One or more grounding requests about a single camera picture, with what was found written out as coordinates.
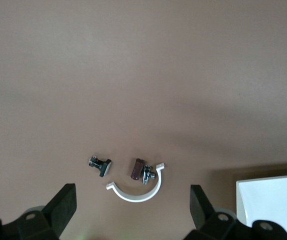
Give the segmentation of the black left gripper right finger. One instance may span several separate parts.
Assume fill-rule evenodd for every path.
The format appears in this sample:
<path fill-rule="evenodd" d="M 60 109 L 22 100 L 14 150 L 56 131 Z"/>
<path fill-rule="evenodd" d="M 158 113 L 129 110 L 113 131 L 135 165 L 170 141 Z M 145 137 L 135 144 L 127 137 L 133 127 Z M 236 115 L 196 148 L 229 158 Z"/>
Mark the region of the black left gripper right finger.
<path fill-rule="evenodd" d="M 269 220 L 251 226 L 224 211 L 216 210 L 200 185 L 190 186 L 189 209 L 195 225 L 186 240 L 287 240 L 287 231 Z"/>

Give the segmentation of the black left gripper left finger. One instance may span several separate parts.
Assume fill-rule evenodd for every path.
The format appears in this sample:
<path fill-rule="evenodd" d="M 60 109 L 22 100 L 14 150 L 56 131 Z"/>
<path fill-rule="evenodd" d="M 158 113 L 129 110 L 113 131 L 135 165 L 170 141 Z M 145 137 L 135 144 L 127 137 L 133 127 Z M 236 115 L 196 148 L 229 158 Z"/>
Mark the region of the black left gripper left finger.
<path fill-rule="evenodd" d="M 3 224 L 0 240 L 58 240 L 77 210 L 74 183 L 65 184 L 41 210 L 30 210 Z"/>

